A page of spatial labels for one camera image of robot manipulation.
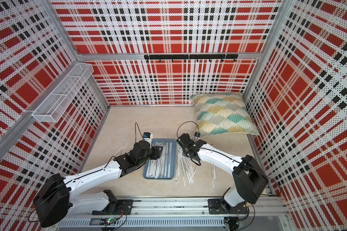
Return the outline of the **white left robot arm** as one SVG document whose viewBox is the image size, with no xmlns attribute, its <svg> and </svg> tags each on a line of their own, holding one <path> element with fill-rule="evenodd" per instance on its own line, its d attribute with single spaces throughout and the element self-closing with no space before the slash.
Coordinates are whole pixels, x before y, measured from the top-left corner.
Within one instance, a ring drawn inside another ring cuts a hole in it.
<svg viewBox="0 0 347 231">
<path fill-rule="evenodd" d="M 59 173 L 51 176 L 33 199 L 40 226 L 47 228 L 60 222 L 76 207 L 73 200 L 84 191 L 126 176 L 140 169 L 149 160 L 159 159 L 162 152 L 162 144 L 141 140 L 128 153 L 111 158 L 100 167 L 66 177 Z"/>
</svg>

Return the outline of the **black hook rail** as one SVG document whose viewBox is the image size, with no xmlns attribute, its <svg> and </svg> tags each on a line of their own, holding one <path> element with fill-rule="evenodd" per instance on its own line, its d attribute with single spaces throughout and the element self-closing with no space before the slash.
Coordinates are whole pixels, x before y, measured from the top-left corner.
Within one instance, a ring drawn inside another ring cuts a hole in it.
<svg viewBox="0 0 347 231">
<path fill-rule="evenodd" d="M 174 54 L 174 55 L 144 55 L 145 60 L 235 60 L 238 54 Z"/>
</svg>

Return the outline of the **white straw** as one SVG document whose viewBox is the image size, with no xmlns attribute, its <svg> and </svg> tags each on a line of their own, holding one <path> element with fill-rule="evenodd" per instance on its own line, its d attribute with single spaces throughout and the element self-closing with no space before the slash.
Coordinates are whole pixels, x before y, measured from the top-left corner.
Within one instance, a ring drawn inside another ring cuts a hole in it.
<svg viewBox="0 0 347 231">
<path fill-rule="evenodd" d="M 191 160 L 188 160 L 188 181 L 189 181 L 189 185 L 194 183 L 194 176 L 195 173 L 197 171 L 198 166 Z"/>
<path fill-rule="evenodd" d="M 163 151 L 163 171 L 162 171 L 162 178 L 163 179 L 169 179 L 170 178 L 170 168 L 171 168 L 171 151 L 172 151 L 172 145 L 170 142 L 166 142 L 164 144 L 164 151 Z"/>
<path fill-rule="evenodd" d="M 212 188 L 216 187 L 216 167 L 211 164 L 211 178 L 212 178 Z"/>
<path fill-rule="evenodd" d="M 152 160 L 149 162 L 146 177 L 147 178 L 155 178 L 157 172 L 157 161 Z"/>
<path fill-rule="evenodd" d="M 176 146 L 175 170 L 176 170 L 175 181 L 182 183 L 184 188 L 188 188 L 189 187 L 189 183 L 188 183 L 188 179 L 187 179 L 187 176 L 186 176 L 186 172 L 185 172 L 183 164 L 182 164 L 182 150 L 179 147 L 179 145 Z"/>
<path fill-rule="evenodd" d="M 176 155 L 176 147 L 173 142 L 169 142 L 169 153 L 168 153 L 168 179 L 172 179 L 174 177 L 174 169 L 175 169 L 175 155 Z"/>
<path fill-rule="evenodd" d="M 122 146 L 122 147 L 118 150 L 118 152 L 116 153 L 115 157 L 119 157 L 119 156 L 123 155 L 123 154 L 125 153 L 124 149 L 125 149 L 125 146 Z"/>
</svg>

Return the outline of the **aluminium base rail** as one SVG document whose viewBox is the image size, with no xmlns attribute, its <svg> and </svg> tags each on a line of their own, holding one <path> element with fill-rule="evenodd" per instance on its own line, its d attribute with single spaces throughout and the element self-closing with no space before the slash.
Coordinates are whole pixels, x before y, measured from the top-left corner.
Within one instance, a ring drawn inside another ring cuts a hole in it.
<svg viewBox="0 0 347 231">
<path fill-rule="evenodd" d="M 68 215 L 50 231 L 219 230 L 292 231 L 289 212 L 280 197 L 261 197 L 223 209 L 218 197 L 121 197 L 127 210 L 109 215 Z"/>
</svg>

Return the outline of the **blue storage box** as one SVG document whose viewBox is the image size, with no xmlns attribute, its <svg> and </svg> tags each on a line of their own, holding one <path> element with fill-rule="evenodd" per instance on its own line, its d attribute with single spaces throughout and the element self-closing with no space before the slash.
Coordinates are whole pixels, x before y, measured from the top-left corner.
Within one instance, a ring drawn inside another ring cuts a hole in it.
<svg viewBox="0 0 347 231">
<path fill-rule="evenodd" d="M 173 142 L 175 144 L 175 147 L 177 146 L 175 139 L 153 139 L 152 140 L 152 145 L 158 145 L 159 143 L 163 144 L 163 151 L 164 151 L 164 144 L 166 142 Z M 170 179 L 163 179 L 162 178 L 162 171 L 163 171 L 163 163 L 164 163 L 164 158 L 163 158 L 163 152 L 162 156 L 157 159 L 157 172 L 155 178 L 147 178 L 146 173 L 147 173 L 147 168 L 149 165 L 149 162 L 152 160 L 149 160 L 145 166 L 144 166 L 144 171 L 143 171 L 143 177 L 148 180 L 170 180 Z"/>
</svg>

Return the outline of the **geometric patterned cushion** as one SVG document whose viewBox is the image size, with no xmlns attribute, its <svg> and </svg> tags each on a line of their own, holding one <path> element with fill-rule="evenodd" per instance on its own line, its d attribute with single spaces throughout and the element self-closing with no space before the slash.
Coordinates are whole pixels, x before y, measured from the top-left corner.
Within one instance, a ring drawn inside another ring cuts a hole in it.
<svg viewBox="0 0 347 231">
<path fill-rule="evenodd" d="M 192 96 L 199 133 L 202 136 L 225 133 L 259 135 L 246 111 L 240 92 L 201 93 Z"/>
</svg>

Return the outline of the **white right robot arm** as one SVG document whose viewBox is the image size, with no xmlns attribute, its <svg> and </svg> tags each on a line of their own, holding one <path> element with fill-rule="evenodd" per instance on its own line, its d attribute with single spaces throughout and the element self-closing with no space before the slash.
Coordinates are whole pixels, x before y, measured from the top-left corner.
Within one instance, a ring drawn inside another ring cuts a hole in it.
<svg viewBox="0 0 347 231">
<path fill-rule="evenodd" d="M 200 165 L 208 162 L 233 177 L 235 186 L 222 196 L 223 206 L 230 208 L 240 203 L 256 204 L 269 183 L 266 173 L 253 156 L 237 157 L 214 148 L 198 137 L 191 138 L 187 133 L 176 140 L 182 150 L 182 156 Z"/>
</svg>

